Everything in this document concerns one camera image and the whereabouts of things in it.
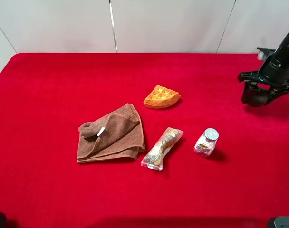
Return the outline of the grey bracket behind arm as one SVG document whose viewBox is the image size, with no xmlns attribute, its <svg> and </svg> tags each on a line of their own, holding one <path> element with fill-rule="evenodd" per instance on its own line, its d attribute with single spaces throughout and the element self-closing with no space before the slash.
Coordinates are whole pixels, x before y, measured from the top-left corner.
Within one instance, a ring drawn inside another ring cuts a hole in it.
<svg viewBox="0 0 289 228">
<path fill-rule="evenodd" d="M 265 61 L 268 56 L 272 55 L 276 51 L 275 49 L 261 48 L 261 47 L 258 47 L 257 50 L 258 50 L 257 59 L 263 61 Z"/>
</svg>

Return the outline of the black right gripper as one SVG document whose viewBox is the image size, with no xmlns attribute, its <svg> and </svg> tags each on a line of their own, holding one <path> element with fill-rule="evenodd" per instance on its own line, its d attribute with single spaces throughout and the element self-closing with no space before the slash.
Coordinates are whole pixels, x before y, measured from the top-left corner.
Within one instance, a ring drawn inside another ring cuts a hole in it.
<svg viewBox="0 0 289 228">
<path fill-rule="evenodd" d="M 275 99 L 289 93 L 289 72 L 287 71 L 251 71 L 242 72 L 238 75 L 238 80 L 244 83 L 244 91 L 241 97 L 243 104 L 251 104 L 257 93 L 257 83 L 270 86 L 268 99 L 265 105 L 270 104 Z"/>
</svg>

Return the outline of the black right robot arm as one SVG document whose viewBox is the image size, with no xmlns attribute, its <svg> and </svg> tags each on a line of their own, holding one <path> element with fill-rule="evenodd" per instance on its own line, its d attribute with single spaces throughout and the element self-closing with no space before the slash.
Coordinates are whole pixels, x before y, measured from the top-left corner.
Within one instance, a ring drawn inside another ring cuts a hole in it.
<svg viewBox="0 0 289 228">
<path fill-rule="evenodd" d="M 289 93 L 289 32 L 277 49 L 257 48 L 258 59 L 264 60 L 258 71 L 241 72 L 244 82 L 241 101 L 252 107 L 268 105 Z"/>
</svg>

